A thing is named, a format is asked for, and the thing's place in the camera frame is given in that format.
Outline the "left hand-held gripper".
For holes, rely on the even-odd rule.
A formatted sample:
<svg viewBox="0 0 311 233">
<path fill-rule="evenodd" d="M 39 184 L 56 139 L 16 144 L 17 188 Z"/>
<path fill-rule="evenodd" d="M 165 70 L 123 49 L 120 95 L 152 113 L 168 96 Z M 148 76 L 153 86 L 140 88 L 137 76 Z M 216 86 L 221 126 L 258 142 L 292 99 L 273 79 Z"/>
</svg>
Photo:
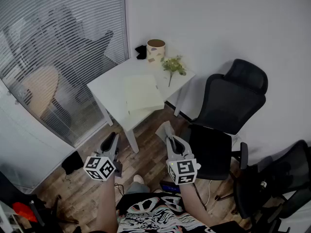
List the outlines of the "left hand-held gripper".
<svg viewBox="0 0 311 233">
<path fill-rule="evenodd" d="M 102 152 L 116 153 L 119 147 L 120 135 L 112 132 L 100 145 Z M 121 177 L 122 164 L 118 160 L 112 161 L 105 155 L 92 155 L 86 158 L 84 171 L 88 176 L 97 181 L 107 181 L 112 174 L 117 177 Z"/>
</svg>

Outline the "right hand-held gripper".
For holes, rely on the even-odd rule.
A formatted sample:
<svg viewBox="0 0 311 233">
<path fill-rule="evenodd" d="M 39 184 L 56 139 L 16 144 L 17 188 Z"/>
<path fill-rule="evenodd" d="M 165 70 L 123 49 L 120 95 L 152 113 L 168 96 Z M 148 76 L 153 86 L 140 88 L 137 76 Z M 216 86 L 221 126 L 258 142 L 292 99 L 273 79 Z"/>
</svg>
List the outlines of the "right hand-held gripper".
<svg viewBox="0 0 311 233">
<path fill-rule="evenodd" d="M 166 137 L 168 173 L 176 185 L 194 183 L 201 165 L 184 139 Z"/>
</svg>

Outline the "grey cloth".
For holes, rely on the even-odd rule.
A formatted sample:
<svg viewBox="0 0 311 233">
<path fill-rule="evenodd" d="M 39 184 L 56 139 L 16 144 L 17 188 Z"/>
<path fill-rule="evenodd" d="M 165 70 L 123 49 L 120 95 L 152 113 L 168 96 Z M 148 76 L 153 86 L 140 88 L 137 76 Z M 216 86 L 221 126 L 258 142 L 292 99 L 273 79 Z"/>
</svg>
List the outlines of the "grey cloth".
<svg viewBox="0 0 311 233">
<path fill-rule="evenodd" d="M 163 142 L 166 142 L 167 137 L 172 138 L 172 136 L 175 135 L 175 131 L 171 126 L 170 121 L 163 122 L 155 133 Z"/>
</svg>

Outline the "pale yellow placemat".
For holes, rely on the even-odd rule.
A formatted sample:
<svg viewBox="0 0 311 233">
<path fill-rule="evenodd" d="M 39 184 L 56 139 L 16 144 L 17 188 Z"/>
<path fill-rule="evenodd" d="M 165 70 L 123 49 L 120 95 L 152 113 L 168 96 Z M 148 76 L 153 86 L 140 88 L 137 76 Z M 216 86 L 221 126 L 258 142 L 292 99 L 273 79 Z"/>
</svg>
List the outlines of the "pale yellow placemat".
<svg viewBox="0 0 311 233">
<path fill-rule="evenodd" d="M 133 75 L 124 78 L 125 100 L 129 114 L 164 108 L 164 99 L 153 75 Z"/>
</svg>

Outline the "person's right forearm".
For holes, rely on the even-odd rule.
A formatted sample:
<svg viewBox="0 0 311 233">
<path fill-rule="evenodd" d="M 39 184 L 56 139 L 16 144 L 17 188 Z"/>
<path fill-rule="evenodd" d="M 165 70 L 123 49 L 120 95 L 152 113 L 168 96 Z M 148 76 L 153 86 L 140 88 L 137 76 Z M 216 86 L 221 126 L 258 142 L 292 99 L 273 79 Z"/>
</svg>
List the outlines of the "person's right forearm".
<svg viewBox="0 0 311 233">
<path fill-rule="evenodd" d="M 212 226 L 211 218 L 200 202 L 194 186 L 191 183 L 181 184 L 179 188 L 186 211 L 198 221 L 207 226 Z"/>
</svg>

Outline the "person's left forearm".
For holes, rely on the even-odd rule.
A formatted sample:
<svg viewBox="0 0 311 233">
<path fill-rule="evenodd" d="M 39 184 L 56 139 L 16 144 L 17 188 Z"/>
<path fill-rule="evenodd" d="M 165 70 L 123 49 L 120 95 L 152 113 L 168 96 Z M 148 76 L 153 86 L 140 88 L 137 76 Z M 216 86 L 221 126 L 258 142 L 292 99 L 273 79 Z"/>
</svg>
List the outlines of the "person's left forearm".
<svg viewBox="0 0 311 233">
<path fill-rule="evenodd" d="M 115 176 L 111 175 L 101 185 L 99 195 L 99 206 L 96 218 L 97 231 L 106 233 L 117 233 L 118 222 L 115 201 Z"/>
</svg>

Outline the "blue waist device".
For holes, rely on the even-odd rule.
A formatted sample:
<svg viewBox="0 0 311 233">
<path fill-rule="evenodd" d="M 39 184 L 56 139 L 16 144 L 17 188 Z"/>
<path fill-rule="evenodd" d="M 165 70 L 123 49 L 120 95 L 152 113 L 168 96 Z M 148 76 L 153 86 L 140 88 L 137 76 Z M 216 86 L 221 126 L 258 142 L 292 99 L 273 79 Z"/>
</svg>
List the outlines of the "blue waist device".
<svg viewBox="0 0 311 233">
<path fill-rule="evenodd" d="M 164 192 L 172 193 L 172 194 L 180 194 L 180 188 L 178 185 L 172 182 L 161 181 L 160 182 L 161 189 Z"/>
</svg>

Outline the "black pouch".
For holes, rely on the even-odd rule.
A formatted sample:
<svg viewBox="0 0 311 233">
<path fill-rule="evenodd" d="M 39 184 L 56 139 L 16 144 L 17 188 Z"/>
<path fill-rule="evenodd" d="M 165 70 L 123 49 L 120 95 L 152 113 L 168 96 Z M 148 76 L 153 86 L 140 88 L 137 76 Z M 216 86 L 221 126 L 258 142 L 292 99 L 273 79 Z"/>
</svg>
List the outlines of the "black pouch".
<svg viewBox="0 0 311 233">
<path fill-rule="evenodd" d="M 67 157 L 61 164 L 66 175 L 72 174 L 74 171 L 82 168 L 84 163 L 78 151 L 73 152 L 69 157 Z"/>
</svg>

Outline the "person's grey trousers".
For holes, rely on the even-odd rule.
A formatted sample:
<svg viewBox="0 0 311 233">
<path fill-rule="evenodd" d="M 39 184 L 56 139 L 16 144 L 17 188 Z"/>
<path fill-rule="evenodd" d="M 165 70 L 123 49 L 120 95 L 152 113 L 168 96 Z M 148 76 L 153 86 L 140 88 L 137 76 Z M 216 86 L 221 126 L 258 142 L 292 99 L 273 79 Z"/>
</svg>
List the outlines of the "person's grey trousers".
<svg viewBox="0 0 311 233">
<path fill-rule="evenodd" d="M 134 193 L 150 193 L 150 188 L 145 184 L 141 184 L 139 182 L 132 182 L 125 194 L 128 195 Z"/>
</svg>

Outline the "white square table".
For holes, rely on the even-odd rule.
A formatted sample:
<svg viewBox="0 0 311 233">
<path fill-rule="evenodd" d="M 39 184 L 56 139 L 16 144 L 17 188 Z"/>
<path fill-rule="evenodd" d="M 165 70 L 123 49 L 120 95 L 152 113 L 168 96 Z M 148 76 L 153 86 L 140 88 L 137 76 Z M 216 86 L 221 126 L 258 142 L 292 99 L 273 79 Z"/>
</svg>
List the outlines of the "white square table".
<svg viewBox="0 0 311 233">
<path fill-rule="evenodd" d="M 170 75 L 162 65 L 149 64 L 147 60 L 133 57 L 105 72 L 88 83 L 94 99 L 109 125 L 115 119 L 123 128 L 132 150 L 139 152 L 133 129 L 154 111 L 143 110 L 129 114 L 125 100 L 124 78 L 133 75 L 153 75 L 164 102 L 175 92 L 179 92 L 174 114 L 177 116 L 186 96 L 194 72 L 186 69 L 186 76 L 174 73 L 169 86 Z"/>
</svg>

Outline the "black mesh office chair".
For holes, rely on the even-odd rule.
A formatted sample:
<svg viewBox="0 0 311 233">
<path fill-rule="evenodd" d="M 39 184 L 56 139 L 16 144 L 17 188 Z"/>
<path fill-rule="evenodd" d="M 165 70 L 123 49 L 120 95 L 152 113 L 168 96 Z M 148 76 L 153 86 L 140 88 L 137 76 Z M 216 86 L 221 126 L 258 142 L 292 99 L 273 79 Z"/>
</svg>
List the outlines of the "black mesh office chair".
<svg viewBox="0 0 311 233">
<path fill-rule="evenodd" d="M 299 140 L 262 171 L 248 166 L 232 178 L 236 210 L 251 219 L 248 232 L 265 232 L 274 220 L 290 217 L 311 201 L 311 147 Z"/>
<path fill-rule="evenodd" d="M 226 74 L 208 77 L 199 116 L 180 134 L 201 165 L 197 178 L 226 180 L 232 158 L 247 168 L 248 146 L 241 142 L 233 151 L 232 137 L 265 104 L 267 88 L 266 73 L 243 59 L 235 59 Z"/>
</svg>

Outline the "person's black printed t-shirt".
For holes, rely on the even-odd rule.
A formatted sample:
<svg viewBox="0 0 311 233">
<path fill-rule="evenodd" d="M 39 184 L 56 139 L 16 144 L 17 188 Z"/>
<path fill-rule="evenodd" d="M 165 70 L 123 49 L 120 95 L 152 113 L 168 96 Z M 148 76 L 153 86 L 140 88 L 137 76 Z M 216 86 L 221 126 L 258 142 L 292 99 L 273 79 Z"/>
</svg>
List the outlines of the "person's black printed t-shirt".
<svg viewBox="0 0 311 233">
<path fill-rule="evenodd" d="M 235 222 L 212 227 L 191 216 L 180 196 L 125 194 L 116 206 L 117 233 L 245 233 Z"/>
</svg>

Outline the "artificial yellow flower bouquet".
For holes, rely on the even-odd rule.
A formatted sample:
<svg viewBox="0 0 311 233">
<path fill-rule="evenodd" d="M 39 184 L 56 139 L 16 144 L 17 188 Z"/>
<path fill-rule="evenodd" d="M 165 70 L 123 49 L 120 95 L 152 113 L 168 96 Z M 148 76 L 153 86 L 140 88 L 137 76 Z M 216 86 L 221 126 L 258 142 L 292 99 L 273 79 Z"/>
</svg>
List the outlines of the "artificial yellow flower bouquet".
<svg viewBox="0 0 311 233">
<path fill-rule="evenodd" d="M 177 55 L 174 58 L 168 58 L 162 62 L 164 71 L 168 71 L 170 75 L 169 86 L 171 84 L 174 73 L 179 73 L 181 76 L 186 76 L 186 69 L 181 63 L 182 55 Z"/>
</svg>

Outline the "tan wooden table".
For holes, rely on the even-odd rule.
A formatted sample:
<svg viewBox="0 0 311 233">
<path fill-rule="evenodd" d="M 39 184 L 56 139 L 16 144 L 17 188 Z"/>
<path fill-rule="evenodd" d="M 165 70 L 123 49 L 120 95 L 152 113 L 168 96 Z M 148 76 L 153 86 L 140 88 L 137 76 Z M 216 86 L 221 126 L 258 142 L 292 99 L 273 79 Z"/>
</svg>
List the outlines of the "tan wooden table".
<svg viewBox="0 0 311 233">
<path fill-rule="evenodd" d="M 31 112 L 41 117 L 51 103 L 58 86 L 59 73 L 54 66 L 43 66 L 29 74 L 22 85 L 32 93 L 28 105 Z"/>
</svg>

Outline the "cream patterned paper bucket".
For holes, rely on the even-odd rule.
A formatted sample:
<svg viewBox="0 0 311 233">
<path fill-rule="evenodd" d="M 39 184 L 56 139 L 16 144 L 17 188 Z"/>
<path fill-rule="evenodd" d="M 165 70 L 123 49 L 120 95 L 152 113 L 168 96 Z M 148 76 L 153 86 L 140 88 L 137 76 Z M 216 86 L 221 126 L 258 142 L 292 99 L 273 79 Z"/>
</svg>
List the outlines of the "cream patterned paper bucket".
<svg viewBox="0 0 311 233">
<path fill-rule="evenodd" d="M 146 49 L 148 63 L 161 66 L 165 58 L 166 43 L 160 39 L 150 39 L 147 42 Z"/>
</svg>

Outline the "black crumpled fabric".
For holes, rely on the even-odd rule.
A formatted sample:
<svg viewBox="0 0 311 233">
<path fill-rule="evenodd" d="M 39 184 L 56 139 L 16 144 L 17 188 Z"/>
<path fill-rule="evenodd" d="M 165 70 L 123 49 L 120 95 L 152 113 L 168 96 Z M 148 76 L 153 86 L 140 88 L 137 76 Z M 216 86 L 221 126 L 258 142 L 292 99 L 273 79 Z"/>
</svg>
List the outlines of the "black crumpled fabric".
<svg viewBox="0 0 311 233">
<path fill-rule="evenodd" d="M 140 45 L 135 48 L 135 51 L 138 53 L 136 58 L 138 60 L 144 60 L 147 57 L 147 46 L 146 45 Z"/>
</svg>

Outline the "red plastic object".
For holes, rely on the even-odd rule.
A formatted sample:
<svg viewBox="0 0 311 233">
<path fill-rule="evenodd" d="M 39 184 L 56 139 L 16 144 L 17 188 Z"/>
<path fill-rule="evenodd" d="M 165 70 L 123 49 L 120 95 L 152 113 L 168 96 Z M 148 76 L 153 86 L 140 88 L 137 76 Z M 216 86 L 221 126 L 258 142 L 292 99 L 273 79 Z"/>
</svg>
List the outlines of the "red plastic object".
<svg viewBox="0 0 311 233">
<path fill-rule="evenodd" d="M 37 219 L 31 208 L 21 202 L 13 203 L 13 210 L 20 216 L 26 218 L 31 222 L 36 222 Z"/>
</svg>

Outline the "black wheeled stand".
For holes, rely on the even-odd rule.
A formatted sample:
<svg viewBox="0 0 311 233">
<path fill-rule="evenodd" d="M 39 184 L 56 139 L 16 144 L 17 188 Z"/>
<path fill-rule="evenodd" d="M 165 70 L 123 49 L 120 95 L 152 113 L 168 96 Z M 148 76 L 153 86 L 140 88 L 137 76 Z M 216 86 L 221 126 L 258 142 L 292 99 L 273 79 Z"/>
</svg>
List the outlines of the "black wheeled stand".
<svg viewBox="0 0 311 233">
<path fill-rule="evenodd" d="M 0 201 L 13 209 L 13 203 L 21 202 L 31 208 L 36 216 L 36 222 L 30 222 L 31 228 L 26 229 L 26 233 L 64 233 L 60 223 L 79 224 L 76 219 L 64 219 L 57 216 L 58 202 L 62 197 L 56 196 L 55 202 L 51 208 L 45 206 L 37 195 L 24 194 L 18 190 L 7 178 L 0 172 Z"/>
</svg>

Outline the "grey window blinds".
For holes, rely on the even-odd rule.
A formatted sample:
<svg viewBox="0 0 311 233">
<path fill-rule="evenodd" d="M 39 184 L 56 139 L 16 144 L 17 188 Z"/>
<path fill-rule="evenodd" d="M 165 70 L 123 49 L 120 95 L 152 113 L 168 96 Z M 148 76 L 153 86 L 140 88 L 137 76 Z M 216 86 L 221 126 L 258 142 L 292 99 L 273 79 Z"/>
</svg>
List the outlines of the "grey window blinds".
<svg viewBox="0 0 311 233">
<path fill-rule="evenodd" d="M 0 81 L 72 147 L 106 122 L 88 83 L 127 59 L 125 0 L 0 0 Z M 22 82 L 43 66 L 59 80 L 38 117 Z"/>
</svg>

